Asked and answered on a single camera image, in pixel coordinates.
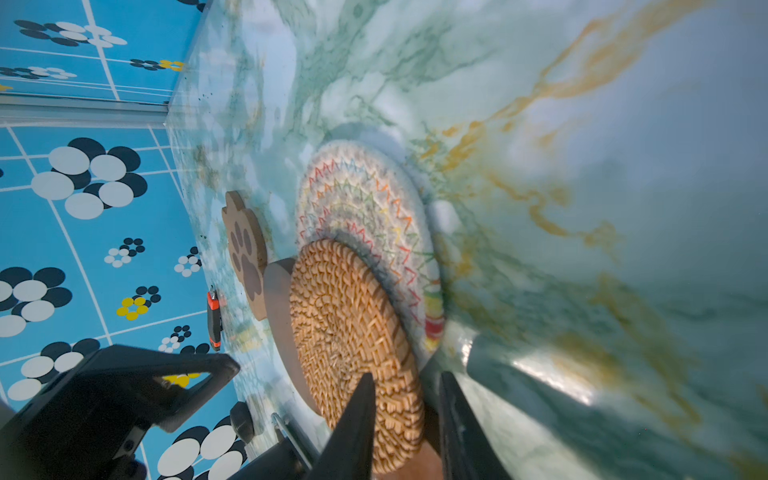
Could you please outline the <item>dark brown round coaster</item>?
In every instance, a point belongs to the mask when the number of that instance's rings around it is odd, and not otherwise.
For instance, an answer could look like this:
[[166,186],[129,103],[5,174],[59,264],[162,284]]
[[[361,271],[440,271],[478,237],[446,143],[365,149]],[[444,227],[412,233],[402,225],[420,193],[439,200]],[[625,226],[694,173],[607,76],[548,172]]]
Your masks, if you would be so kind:
[[264,298],[267,320],[276,349],[288,377],[304,403],[320,414],[298,357],[290,314],[292,272],[296,260],[292,257],[269,263],[264,270]]

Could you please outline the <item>scratched brown round coaster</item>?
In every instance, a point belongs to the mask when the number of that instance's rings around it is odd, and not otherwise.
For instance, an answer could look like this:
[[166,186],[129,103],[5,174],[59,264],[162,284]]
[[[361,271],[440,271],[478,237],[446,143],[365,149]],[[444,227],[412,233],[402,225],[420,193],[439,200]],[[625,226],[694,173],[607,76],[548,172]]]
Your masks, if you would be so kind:
[[374,474],[373,479],[384,480],[442,480],[439,415],[429,404],[425,405],[424,441],[417,455],[402,468],[387,474]]

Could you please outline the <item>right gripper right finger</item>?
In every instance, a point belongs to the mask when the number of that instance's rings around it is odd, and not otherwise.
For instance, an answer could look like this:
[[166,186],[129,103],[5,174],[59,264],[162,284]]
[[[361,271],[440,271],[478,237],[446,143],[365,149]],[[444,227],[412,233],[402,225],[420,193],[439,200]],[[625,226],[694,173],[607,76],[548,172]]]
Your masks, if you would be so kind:
[[443,477],[510,480],[451,372],[441,373],[438,391]]

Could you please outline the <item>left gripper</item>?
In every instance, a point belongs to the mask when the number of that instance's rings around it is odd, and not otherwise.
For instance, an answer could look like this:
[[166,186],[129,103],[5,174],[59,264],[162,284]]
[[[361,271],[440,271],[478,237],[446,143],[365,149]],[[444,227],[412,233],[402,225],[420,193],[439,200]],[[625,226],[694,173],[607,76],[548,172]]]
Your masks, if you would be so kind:
[[1,429],[4,479],[143,479],[135,452],[172,433],[240,370],[227,354],[113,345],[53,380]]

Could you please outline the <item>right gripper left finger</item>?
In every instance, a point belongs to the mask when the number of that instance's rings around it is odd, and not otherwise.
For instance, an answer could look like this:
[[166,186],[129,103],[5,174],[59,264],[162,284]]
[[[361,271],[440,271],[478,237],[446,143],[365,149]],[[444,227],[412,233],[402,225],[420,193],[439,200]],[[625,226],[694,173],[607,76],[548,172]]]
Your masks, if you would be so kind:
[[376,419],[375,382],[365,373],[306,479],[370,479]]

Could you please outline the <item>woven rattan coaster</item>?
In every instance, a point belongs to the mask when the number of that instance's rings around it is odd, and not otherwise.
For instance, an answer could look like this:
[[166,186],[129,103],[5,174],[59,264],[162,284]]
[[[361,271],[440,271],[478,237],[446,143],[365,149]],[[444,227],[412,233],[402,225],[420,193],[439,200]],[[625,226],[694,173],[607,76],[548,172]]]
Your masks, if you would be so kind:
[[425,404],[405,329],[373,271],[346,245],[302,247],[291,276],[299,362],[320,415],[335,428],[361,377],[375,383],[373,471],[402,468],[421,448]]

